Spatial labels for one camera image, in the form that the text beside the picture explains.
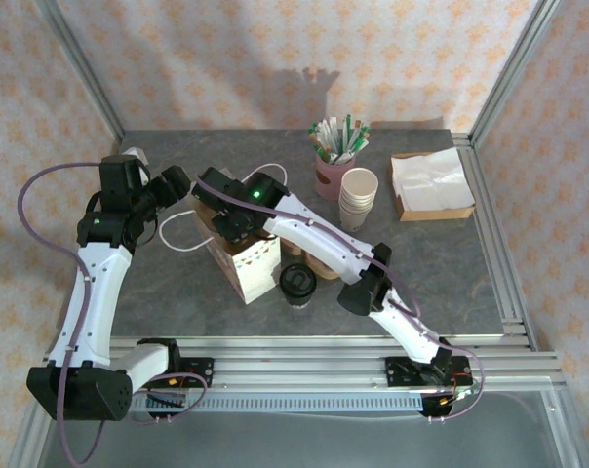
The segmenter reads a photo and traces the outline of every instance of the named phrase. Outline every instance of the gray countertop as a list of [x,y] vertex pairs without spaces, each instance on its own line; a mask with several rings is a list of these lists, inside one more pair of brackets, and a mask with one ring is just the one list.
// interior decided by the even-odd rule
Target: gray countertop
[[[440,334],[502,333],[483,250],[471,217],[462,220],[401,223],[390,180],[391,154],[437,151],[452,146],[448,131],[376,130],[357,166],[374,171],[379,190],[373,210],[354,237],[392,248],[392,266],[412,286],[423,322]],[[314,190],[315,162],[306,131],[128,132],[122,150],[142,148],[153,173],[172,164],[189,174],[208,166],[226,167],[243,177],[257,166],[279,162],[288,186],[310,209],[339,225],[337,202]],[[266,172],[281,179],[275,168]],[[184,200],[161,219],[188,210]],[[167,225],[170,242],[181,247],[201,240],[190,216]],[[293,259],[282,254],[282,266]],[[117,305],[113,335],[152,336],[303,336],[382,335],[376,322],[343,310],[336,298],[339,280],[319,278],[310,304],[292,309],[279,288],[245,305],[206,249],[191,253],[169,250],[156,237],[139,248],[126,275]]]

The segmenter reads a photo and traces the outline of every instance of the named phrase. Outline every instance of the pink cup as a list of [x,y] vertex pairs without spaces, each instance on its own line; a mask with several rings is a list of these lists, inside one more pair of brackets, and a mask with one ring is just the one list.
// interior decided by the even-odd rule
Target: pink cup
[[327,164],[316,156],[316,191],[325,200],[337,200],[340,196],[342,176],[355,166],[355,157],[342,166]]

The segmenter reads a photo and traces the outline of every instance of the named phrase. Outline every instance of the floral wallpaper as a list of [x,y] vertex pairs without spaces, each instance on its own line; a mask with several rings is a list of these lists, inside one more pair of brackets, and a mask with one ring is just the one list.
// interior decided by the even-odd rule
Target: floral wallpaper
[[589,0],[562,4],[479,157],[589,444]]
[[128,130],[469,132],[537,0],[59,0]]
[[[70,294],[74,266],[21,228],[21,186],[53,164],[97,161],[113,136],[34,1],[0,0],[0,467],[7,466],[41,363]],[[93,169],[37,182],[26,214],[44,236],[75,248],[75,225],[97,190]]]

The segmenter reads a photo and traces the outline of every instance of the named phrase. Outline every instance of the stack of paper cups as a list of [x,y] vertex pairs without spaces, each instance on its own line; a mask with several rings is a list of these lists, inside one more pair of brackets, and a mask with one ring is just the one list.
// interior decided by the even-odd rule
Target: stack of paper cups
[[373,172],[355,168],[346,172],[340,186],[340,224],[347,232],[357,231],[373,207],[379,180]]

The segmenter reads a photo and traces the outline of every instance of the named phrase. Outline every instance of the patterned wallpaper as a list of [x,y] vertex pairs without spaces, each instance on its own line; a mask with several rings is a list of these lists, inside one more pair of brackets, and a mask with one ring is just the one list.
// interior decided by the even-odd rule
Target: patterned wallpaper
[[537,0],[59,0],[128,130],[469,132]]
[[[56,332],[74,267],[32,241],[16,211],[29,176],[61,162],[109,154],[110,131],[91,105],[33,0],[0,0],[0,467],[30,401],[25,378]],[[48,238],[75,249],[75,224],[98,187],[74,169],[32,187],[26,214]]]
[[479,156],[589,442],[589,0],[564,2]]

